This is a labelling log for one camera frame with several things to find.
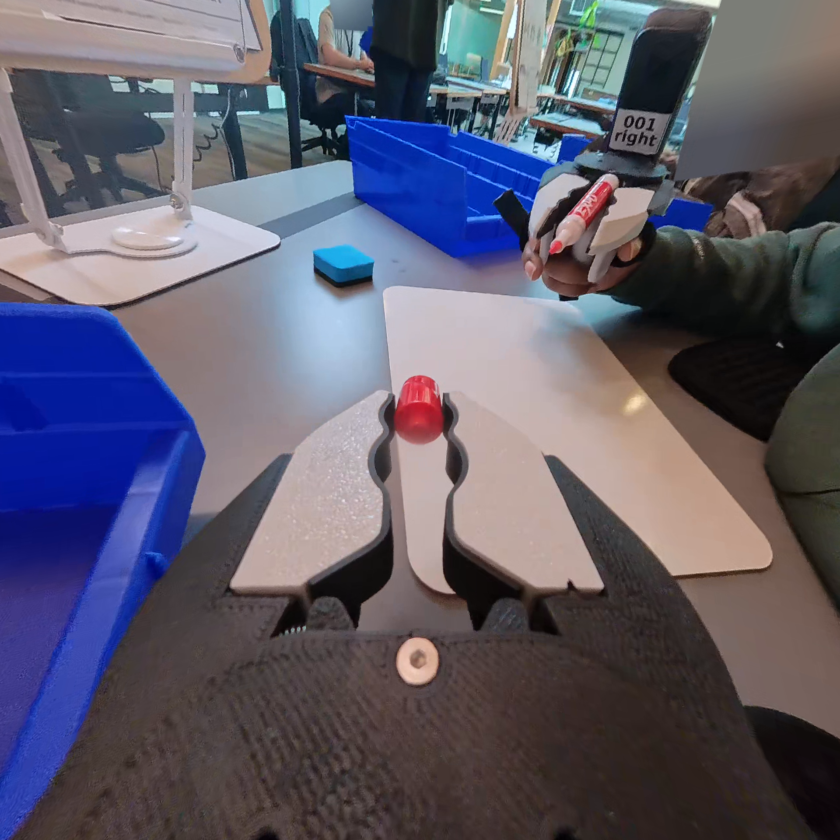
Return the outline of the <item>black textured wrist pad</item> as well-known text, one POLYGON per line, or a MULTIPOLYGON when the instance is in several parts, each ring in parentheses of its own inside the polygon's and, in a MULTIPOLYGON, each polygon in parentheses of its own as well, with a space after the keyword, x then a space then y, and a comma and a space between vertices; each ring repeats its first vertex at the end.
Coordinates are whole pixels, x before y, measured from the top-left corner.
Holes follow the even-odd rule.
POLYGON ((814 835, 838 839, 838 738, 779 710, 744 711, 765 759, 814 835))
POLYGON ((813 365, 810 354, 768 339, 716 339, 678 352, 668 374, 729 425, 767 443, 813 365))

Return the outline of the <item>blue plastic bin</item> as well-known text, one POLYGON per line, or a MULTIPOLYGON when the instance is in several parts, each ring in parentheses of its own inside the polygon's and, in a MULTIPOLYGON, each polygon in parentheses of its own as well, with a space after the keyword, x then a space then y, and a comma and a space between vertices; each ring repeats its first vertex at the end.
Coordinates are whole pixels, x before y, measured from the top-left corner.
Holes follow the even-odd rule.
POLYGON ((452 257, 511 250, 494 202, 512 190, 530 210, 552 163, 442 124, 347 116, 353 192, 452 257))
MULTIPOLYGON (((572 161, 585 151, 596 151, 600 145, 601 139, 591 140, 583 134, 567 133, 560 141, 557 163, 572 161)), ((650 215, 649 220, 655 228, 671 226, 701 232, 713 211, 711 204, 676 193, 666 211, 662 215, 650 215)))
POLYGON ((182 546, 205 450, 111 313, 1 306, 1 837, 182 546))

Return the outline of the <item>white whiteboard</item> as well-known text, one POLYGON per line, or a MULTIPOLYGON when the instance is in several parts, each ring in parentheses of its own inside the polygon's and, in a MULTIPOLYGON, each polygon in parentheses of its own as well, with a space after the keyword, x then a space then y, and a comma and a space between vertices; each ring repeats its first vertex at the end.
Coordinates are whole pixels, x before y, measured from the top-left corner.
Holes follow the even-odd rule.
MULTIPOLYGON (((398 398, 427 375, 528 435, 574 473, 678 580, 754 577, 767 538, 570 304, 391 287, 385 330, 398 398)), ((433 592, 445 580, 444 431, 412 445, 397 434, 408 562, 433 592)))

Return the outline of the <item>person's right hand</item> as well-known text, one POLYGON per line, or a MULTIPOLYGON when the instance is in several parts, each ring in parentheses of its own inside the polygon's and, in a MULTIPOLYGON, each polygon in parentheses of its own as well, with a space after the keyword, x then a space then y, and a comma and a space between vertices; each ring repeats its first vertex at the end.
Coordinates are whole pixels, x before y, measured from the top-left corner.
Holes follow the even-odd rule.
POLYGON ((524 272, 530 280, 541 280, 546 288, 562 299, 575 300, 588 294, 606 294, 626 305, 640 307, 644 297, 633 295, 637 283, 632 275, 640 269, 654 246, 656 229, 647 225, 642 234, 621 246, 598 282, 588 280, 589 269, 571 254, 540 256, 541 240, 530 238, 521 254, 524 272))

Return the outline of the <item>white standing sign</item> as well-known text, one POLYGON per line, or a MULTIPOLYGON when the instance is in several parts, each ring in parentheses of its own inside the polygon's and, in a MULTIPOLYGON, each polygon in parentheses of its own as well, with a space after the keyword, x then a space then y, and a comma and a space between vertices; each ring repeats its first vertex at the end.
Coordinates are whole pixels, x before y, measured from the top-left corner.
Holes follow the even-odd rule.
POLYGON ((547 3, 517 1, 511 31, 511 85, 508 114, 526 118, 537 108, 547 3))

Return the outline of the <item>red marker cap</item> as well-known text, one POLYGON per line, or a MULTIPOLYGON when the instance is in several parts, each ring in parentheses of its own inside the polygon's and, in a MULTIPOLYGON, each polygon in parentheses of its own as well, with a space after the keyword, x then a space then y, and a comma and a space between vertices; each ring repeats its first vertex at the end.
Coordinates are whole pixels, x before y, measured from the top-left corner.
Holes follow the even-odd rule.
POLYGON ((408 377, 394 414, 396 434, 410 445, 428 445, 444 431, 443 398, 436 381, 425 374, 408 377))

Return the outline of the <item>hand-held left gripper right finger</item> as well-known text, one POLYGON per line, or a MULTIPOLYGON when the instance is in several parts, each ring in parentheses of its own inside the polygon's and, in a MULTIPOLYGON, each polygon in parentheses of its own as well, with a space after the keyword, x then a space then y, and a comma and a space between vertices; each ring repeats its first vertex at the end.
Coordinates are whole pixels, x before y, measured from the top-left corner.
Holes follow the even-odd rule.
POLYGON ((472 623, 500 600, 527 619, 547 597, 600 595, 604 583, 539 446, 463 392, 444 396, 443 570, 472 623))

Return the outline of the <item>wooden office table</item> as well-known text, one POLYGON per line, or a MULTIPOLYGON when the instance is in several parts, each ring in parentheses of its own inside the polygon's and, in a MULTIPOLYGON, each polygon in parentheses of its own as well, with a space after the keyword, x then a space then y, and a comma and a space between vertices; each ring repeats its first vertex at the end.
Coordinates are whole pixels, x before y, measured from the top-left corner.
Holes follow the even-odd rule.
MULTIPOLYGON (((375 78, 372 73, 312 63, 305 63, 303 69, 316 77, 329 78, 352 90, 355 99, 362 98, 369 102, 374 99, 375 78)), ((448 80, 444 85, 430 86, 427 106, 435 111, 442 105, 448 115, 447 124, 451 130, 472 133, 476 127, 480 105, 484 98, 492 93, 493 90, 482 86, 467 85, 464 80, 448 80)))

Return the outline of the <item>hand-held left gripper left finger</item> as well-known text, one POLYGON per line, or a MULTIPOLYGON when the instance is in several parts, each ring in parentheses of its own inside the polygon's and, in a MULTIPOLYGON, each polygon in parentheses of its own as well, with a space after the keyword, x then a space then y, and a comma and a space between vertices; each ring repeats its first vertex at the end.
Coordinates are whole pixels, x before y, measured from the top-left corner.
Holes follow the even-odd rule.
POLYGON ((373 392, 314 430, 291 454, 230 591, 302 606, 340 601, 353 623, 393 571, 391 473, 395 398, 373 392))

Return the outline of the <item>blue whiteboard eraser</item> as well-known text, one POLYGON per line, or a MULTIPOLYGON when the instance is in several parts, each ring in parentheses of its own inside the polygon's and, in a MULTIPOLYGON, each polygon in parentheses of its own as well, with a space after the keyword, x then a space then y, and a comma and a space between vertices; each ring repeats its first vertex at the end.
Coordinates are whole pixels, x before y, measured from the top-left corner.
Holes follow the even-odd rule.
POLYGON ((337 288, 373 281, 373 258, 351 245, 316 248, 312 262, 315 273, 337 288))

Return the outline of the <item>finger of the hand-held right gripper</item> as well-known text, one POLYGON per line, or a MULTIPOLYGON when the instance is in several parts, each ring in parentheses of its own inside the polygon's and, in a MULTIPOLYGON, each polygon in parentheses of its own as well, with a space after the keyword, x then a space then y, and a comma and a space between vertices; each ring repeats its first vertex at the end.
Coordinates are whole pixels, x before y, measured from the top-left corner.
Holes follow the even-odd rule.
POLYGON ((541 184, 529 216, 531 269, 543 268, 556 228, 590 186, 584 177, 574 174, 557 174, 541 184))
POLYGON ((617 251, 642 232, 655 194, 654 188, 642 186, 620 186, 615 190, 587 249, 592 257, 587 273, 589 283, 599 283, 617 251))

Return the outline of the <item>black office chair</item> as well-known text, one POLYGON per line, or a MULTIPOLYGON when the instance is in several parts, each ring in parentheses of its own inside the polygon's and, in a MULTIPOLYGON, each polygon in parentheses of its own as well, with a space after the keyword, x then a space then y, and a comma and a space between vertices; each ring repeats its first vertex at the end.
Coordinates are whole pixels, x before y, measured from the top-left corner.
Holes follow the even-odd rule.
POLYGON ((317 94, 317 80, 315 73, 306 70, 306 64, 318 63, 318 48, 316 36, 312 26, 306 18, 293 17, 284 13, 281 6, 274 14, 269 24, 271 43, 271 62, 269 75, 273 81, 279 81, 286 96, 287 116, 292 113, 291 94, 288 93, 287 73, 291 68, 291 54, 287 50, 294 45, 295 68, 298 78, 298 116, 299 120, 310 123, 320 131, 317 139, 301 142, 301 152, 320 148, 327 156, 334 156, 347 161, 350 158, 350 147, 346 133, 339 133, 338 128, 344 125, 343 100, 331 96, 320 102, 317 94))
POLYGON ((151 152, 155 173, 160 176, 157 149, 165 132, 143 112, 113 111, 97 102, 83 103, 67 74, 44 70, 10 70, 13 102, 36 173, 52 217, 68 213, 69 204, 86 204, 90 209, 105 206, 110 195, 124 203, 126 192, 144 198, 163 196, 161 178, 152 186, 123 172, 121 155, 151 152), (72 177, 58 193, 39 157, 34 141, 50 144, 58 162, 72 177))

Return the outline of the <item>red dry-erase marker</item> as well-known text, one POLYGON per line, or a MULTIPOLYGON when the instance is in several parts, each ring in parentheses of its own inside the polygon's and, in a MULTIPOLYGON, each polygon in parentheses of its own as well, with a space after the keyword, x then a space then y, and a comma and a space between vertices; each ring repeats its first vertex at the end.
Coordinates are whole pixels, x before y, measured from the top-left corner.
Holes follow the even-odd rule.
POLYGON ((549 255, 558 255, 575 245, 593 224, 596 216, 609 204, 618 186, 620 180, 617 175, 602 175, 559 222, 549 247, 549 255))

